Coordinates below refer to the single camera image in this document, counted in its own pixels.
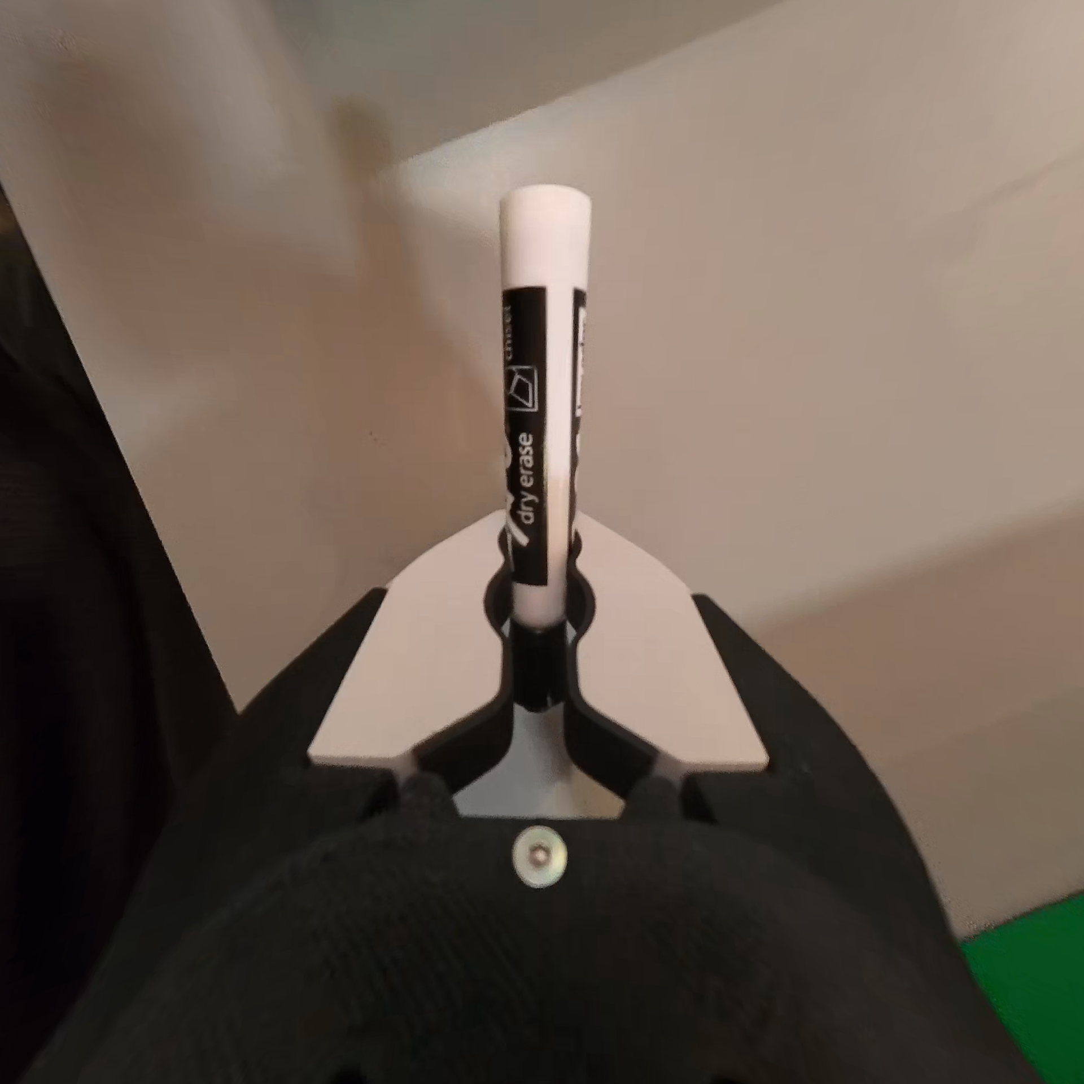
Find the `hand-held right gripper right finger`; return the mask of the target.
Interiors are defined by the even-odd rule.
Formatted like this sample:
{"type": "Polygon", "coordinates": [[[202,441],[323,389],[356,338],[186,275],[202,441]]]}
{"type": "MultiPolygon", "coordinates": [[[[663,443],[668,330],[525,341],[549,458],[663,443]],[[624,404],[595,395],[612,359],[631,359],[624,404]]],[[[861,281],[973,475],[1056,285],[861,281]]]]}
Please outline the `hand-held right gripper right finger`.
{"type": "Polygon", "coordinates": [[[563,743],[599,784],[759,773],[767,751],[683,581],[601,524],[570,562],[563,743]]]}

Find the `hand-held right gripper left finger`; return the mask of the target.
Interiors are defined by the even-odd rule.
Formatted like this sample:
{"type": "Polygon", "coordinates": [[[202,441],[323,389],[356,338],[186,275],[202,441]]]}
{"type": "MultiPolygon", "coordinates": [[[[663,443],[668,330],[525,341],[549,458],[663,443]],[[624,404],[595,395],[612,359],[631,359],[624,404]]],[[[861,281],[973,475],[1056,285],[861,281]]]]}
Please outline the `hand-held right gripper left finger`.
{"type": "Polygon", "coordinates": [[[385,589],[309,745],[315,766],[481,777],[513,738],[504,515],[448,537],[385,589]]]}

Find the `black dry-erase marker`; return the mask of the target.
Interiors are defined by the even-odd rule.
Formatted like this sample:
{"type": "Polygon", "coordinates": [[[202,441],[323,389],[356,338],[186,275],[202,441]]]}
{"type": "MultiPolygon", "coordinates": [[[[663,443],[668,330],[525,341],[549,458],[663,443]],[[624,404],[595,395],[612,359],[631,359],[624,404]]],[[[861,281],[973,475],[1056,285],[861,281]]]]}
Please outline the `black dry-erase marker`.
{"type": "Polygon", "coordinates": [[[592,204],[535,184],[500,206],[509,650],[516,702],[562,702],[576,540],[592,204]]]}

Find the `green plastic bin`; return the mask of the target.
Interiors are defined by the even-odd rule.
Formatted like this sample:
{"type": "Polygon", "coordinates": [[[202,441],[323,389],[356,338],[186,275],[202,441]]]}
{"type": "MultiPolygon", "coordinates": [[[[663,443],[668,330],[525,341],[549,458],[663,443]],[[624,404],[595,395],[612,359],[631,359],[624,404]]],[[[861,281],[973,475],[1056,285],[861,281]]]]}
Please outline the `green plastic bin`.
{"type": "Polygon", "coordinates": [[[1038,1075],[1083,1081],[1083,896],[965,940],[975,978],[1038,1075]]]}

